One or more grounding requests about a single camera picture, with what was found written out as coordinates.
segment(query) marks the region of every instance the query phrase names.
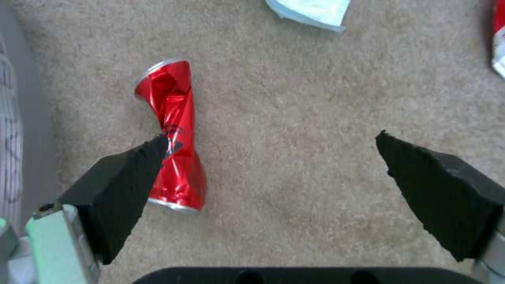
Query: carpet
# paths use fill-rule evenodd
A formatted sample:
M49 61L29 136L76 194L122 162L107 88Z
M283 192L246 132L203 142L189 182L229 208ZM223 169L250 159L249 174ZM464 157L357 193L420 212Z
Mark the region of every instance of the carpet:
M11 0L35 53L64 191L158 133L133 83L192 65L207 205L149 204L103 283L170 266L435 266L463 273L402 198L383 129L505 184L492 0L353 1L342 35L262 0Z

